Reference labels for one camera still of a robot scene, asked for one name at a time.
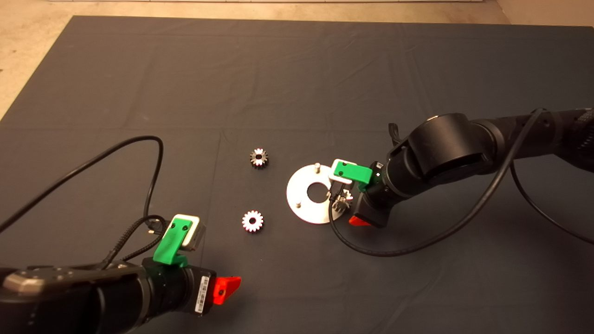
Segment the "gear teeth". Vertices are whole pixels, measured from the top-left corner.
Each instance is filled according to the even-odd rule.
[[[249,162],[255,169],[264,169],[268,165],[268,153],[264,149],[255,149],[249,154]]]
[[[254,234],[260,232],[264,228],[264,217],[256,210],[248,211],[241,220],[241,225],[247,233]]]

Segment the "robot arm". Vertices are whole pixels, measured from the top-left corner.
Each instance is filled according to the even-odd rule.
[[[202,316],[221,305],[239,277],[189,266],[205,226],[173,217],[152,258],[84,266],[0,269],[0,327],[5,333],[125,333],[170,311]]]
[[[400,139],[390,125],[394,149],[374,162],[354,217],[382,228],[391,208],[430,188],[498,170],[530,115],[469,121],[463,114],[434,116]],[[515,159],[555,154],[594,172],[594,110],[543,112]]]

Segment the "gear center hole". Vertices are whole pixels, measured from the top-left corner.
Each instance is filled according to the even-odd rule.
[[[320,182],[312,183],[307,188],[307,196],[316,203],[323,203],[328,199],[328,188]]]

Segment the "small spur gear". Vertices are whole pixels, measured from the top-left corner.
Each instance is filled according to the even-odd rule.
[[[249,162],[256,169],[263,169],[268,165],[268,153],[264,149],[255,149],[249,154]]]
[[[350,209],[350,202],[353,200],[353,196],[350,191],[345,189],[343,194],[339,196],[336,201],[332,204],[332,209],[336,212],[344,212]]]
[[[249,233],[256,233],[264,226],[264,217],[256,210],[248,211],[241,220],[241,225]]]

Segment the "black cable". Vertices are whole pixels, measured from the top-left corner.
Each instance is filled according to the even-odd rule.
[[[159,241],[161,241],[161,239],[163,239],[163,234],[165,233],[165,230],[167,229],[167,221],[165,220],[157,220],[158,222],[161,223],[161,231],[162,233],[157,234],[157,238],[155,238],[155,240],[153,240],[151,243],[149,243],[148,245],[144,246],[143,248],[137,250],[137,251],[133,251],[132,253],[124,256],[122,258],[122,261],[128,261],[130,259],[133,259],[134,257],[139,256],[140,254],[148,251],[149,249],[155,247]]]
[[[84,164],[76,167],[71,172],[67,173],[66,175],[62,176],[60,179],[58,179],[56,182],[54,182],[50,187],[48,187],[47,189],[45,189],[41,194],[39,194],[37,197],[35,197],[29,203],[25,204],[25,206],[23,206],[22,208],[20,208],[17,212],[15,212],[12,216],[10,216],[6,221],[4,221],[0,225],[0,233],[4,232],[4,230],[6,230],[12,224],[14,224],[19,218],[21,218],[23,215],[25,215],[35,205],[37,205],[45,197],[47,197],[54,190],[56,190],[62,184],[66,183],[71,178],[73,178],[76,175],[80,174],[82,171],[85,171],[87,168],[93,166],[97,162],[100,162],[101,160],[103,160],[104,158],[108,157],[112,153],[118,151],[119,149],[121,149],[121,148],[123,148],[125,146],[128,146],[130,144],[133,144],[133,143],[136,143],[136,142],[139,142],[139,141],[146,141],[146,140],[156,141],[157,144],[159,145],[159,155],[157,157],[157,163],[156,163],[156,166],[155,166],[155,169],[154,169],[153,178],[152,178],[151,183],[150,183],[150,186],[148,188],[147,197],[146,197],[146,200],[144,202],[144,214],[143,215],[144,216],[148,216],[148,214],[149,214],[150,200],[151,200],[151,197],[153,196],[154,185],[157,182],[157,178],[159,177],[159,171],[161,169],[161,162],[163,160],[163,141],[161,140],[161,138],[156,137],[156,136],[139,136],[139,137],[134,137],[134,138],[130,138],[130,139],[124,140],[121,143],[112,146],[111,148],[105,150],[103,153],[97,155],[96,157],[94,157],[91,160],[85,162]]]
[[[530,131],[530,129],[536,122],[536,119],[538,118],[538,116],[540,116],[540,114],[543,111],[545,111],[545,109],[536,109],[533,111],[533,114],[530,116],[530,118],[526,122],[526,125],[522,128],[522,130],[518,134],[514,143],[511,145],[511,148],[510,148],[509,152],[507,153],[507,155],[505,156],[505,159],[503,160],[501,167],[495,174],[495,177],[493,177],[493,180],[491,181],[489,186],[486,188],[483,195],[481,195],[479,200],[476,202],[476,204],[472,207],[472,209],[466,214],[466,216],[464,218],[462,218],[460,221],[458,221],[456,224],[454,224],[452,227],[448,228],[444,232],[442,232],[442,233],[440,233],[440,234],[438,234],[438,235],[436,235],[436,236],[434,236],[420,244],[417,244],[417,245],[414,245],[411,247],[401,248],[401,249],[395,250],[395,251],[369,250],[369,249],[362,248],[362,247],[359,247],[359,246],[351,243],[336,228],[336,223],[334,222],[334,219],[332,218],[332,200],[331,200],[331,203],[328,206],[328,216],[330,218],[330,226],[332,226],[332,230],[334,231],[334,234],[336,234],[338,239],[341,240],[342,243],[347,245],[349,248],[351,248],[359,253],[365,254],[365,255],[377,256],[377,257],[396,257],[396,256],[410,254],[412,252],[416,252],[418,250],[421,250],[423,248],[426,248],[433,244],[436,244],[436,243],[442,241],[443,239],[446,239],[447,237],[453,235],[454,233],[461,230],[464,226],[466,226],[481,211],[481,209],[485,206],[487,201],[491,198],[491,196],[493,195],[493,193],[495,192],[495,190],[501,183],[503,176],[505,176],[505,173],[507,172],[508,168],[510,167],[516,153],[522,146],[524,139],[526,139],[528,132]]]
[[[514,179],[514,183],[516,184],[516,187],[518,188],[518,191],[520,191],[520,194],[522,194],[522,197],[524,197],[524,199],[528,202],[528,204],[530,204],[530,206],[532,206],[533,209],[535,209],[538,213],[541,214],[541,216],[543,216],[546,220],[550,221],[553,225],[557,226],[558,228],[562,229],[563,231],[571,234],[572,236],[578,238],[579,240],[585,241],[589,244],[593,244],[594,245],[594,240],[590,239],[588,237],[584,237],[583,235],[570,230],[569,228],[561,225],[560,223],[558,223],[555,219],[553,219],[552,217],[550,217],[549,215],[547,215],[540,207],[538,207],[538,205],[536,205],[536,203],[532,200],[532,198],[530,198],[530,196],[528,196],[528,193],[526,192],[526,190],[524,190],[524,187],[522,187],[521,183],[520,183],[520,179],[518,178],[518,175],[516,173],[516,167],[514,166],[514,163],[512,162],[510,165],[510,171],[511,171],[511,177]]]
[[[115,257],[118,255],[119,251],[122,250],[122,248],[124,247],[124,245],[126,244],[126,242],[128,241],[128,239],[130,239],[130,237],[132,236],[132,234],[134,233],[134,231],[136,231],[136,229],[140,225],[142,225],[144,222],[147,222],[148,220],[151,220],[151,219],[158,220],[158,221],[160,221],[162,223],[165,222],[165,219],[163,217],[161,217],[161,216],[158,216],[158,215],[145,216],[145,217],[142,217],[139,220],[135,221],[126,230],[126,232],[124,232],[124,234],[122,234],[122,236],[119,238],[118,242],[115,244],[115,246],[113,247],[113,249],[109,251],[109,253],[105,257],[105,259],[103,259],[103,261],[101,261],[101,263],[103,264],[103,269],[107,268],[109,266],[109,264],[115,259]]]

